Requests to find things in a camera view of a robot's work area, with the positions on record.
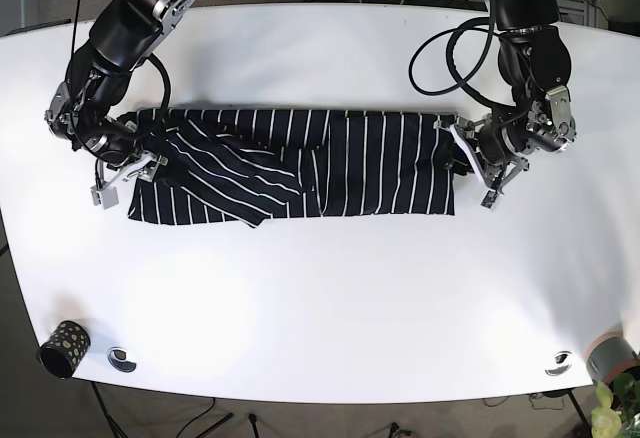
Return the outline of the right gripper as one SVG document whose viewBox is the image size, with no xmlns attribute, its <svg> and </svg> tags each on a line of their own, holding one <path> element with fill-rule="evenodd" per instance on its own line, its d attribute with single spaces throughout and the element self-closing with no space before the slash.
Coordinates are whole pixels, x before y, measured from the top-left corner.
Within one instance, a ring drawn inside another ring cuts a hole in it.
<svg viewBox="0 0 640 438">
<path fill-rule="evenodd" d="M 93 204 L 102 209 L 119 204 L 117 187 L 121 183 L 133 179 L 153 182 L 159 170 L 168 164 L 165 156 L 145 150 L 139 144 L 134 144 L 129 151 L 93 144 L 90 151 L 97 158 L 91 197 Z"/>
</svg>

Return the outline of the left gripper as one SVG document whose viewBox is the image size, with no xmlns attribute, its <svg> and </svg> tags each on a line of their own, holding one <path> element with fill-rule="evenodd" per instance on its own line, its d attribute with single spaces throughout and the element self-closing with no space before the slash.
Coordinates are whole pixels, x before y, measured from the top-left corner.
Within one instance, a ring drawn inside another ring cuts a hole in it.
<svg viewBox="0 0 640 438">
<path fill-rule="evenodd" d="M 437 116 L 436 131 L 446 132 L 452 143 L 441 153 L 443 165 L 456 175 L 473 174 L 486 194 L 481 206 L 491 209 L 504 188 L 519 173 L 529 170 L 527 157 L 533 144 L 515 128 L 503 126 L 491 114 L 473 122 L 459 115 Z"/>
</svg>

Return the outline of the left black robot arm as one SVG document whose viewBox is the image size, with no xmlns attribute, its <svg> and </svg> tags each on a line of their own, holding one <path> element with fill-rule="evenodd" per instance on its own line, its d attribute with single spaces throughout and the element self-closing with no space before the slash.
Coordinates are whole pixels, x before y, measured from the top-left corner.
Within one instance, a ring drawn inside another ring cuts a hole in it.
<svg viewBox="0 0 640 438">
<path fill-rule="evenodd" d="M 564 151 L 577 136 L 568 82 L 572 63 L 556 26 L 556 0 L 485 0 L 488 14 L 443 31 L 445 61 L 454 83 L 489 114 L 473 122 L 445 116 L 435 128 L 451 134 L 463 157 L 454 163 L 459 174 L 473 173 L 486 190 L 483 207 L 493 207 L 505 186 L 529 168 L 530 154 Z M 455 47 L 466 32 L 498 40 L 498 68 L 510 86 L 512 104 L 495 102 L 470 84 L 480 70 L 462 76 L 455 64 Z"/>
</svg>

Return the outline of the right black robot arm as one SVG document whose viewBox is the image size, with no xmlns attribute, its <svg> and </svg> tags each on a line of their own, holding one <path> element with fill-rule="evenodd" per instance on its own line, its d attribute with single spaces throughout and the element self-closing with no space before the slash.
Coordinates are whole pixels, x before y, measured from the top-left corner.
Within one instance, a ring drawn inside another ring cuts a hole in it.
<svg viewBox="0 0 640 438">
<path fill-rule="evenodd" d="M 70 141 L 95 159 L 91 195 L 95 205 L 118 204 L 117 185 L 133 177 L 151 182 L 164 156 L 148 151 L 148 136 L 165 128 L 171 84 L 155 56 L 195 0 L 112 0 L 92 25 L 88 41 L 73 47 L 64 81 L 59 85 L 45 121 L 50 132 Z M 125 96 L 133 72 L 150 63 L 160 73 L 163 96 L 152 121 L 112 118 L 109 111 Z"/>
</svg>

